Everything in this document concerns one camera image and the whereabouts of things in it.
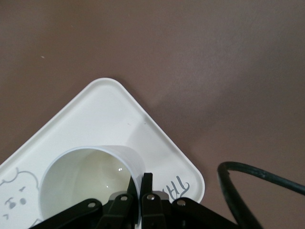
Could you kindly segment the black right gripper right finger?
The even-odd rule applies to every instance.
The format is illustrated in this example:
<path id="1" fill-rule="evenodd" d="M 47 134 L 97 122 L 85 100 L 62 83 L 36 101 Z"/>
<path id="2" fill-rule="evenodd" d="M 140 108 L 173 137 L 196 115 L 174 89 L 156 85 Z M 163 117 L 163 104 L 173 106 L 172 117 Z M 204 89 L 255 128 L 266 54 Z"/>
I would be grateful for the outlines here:
<path id="1" fill-rule="evenodd" d="M 238 225 L 190 198 L 169 201 L 166 193 L 153 191 L 153 175 L 145 173 L 141 185 L 143 229 L 237 229 Z"/>

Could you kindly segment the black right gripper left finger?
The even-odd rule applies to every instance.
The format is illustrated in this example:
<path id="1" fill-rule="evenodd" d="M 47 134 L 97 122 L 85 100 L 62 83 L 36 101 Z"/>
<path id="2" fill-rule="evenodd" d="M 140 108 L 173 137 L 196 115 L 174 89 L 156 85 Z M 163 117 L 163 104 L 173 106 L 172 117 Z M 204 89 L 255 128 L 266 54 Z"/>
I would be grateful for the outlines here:
<path id="1" fill-rule="evenodd" d="M 137 192 L 133 179 L 126 191 L 111 195 L 106 204 L 86 199 L 49 219 L 34 229 L 133 229 L 137 223 Z"/>

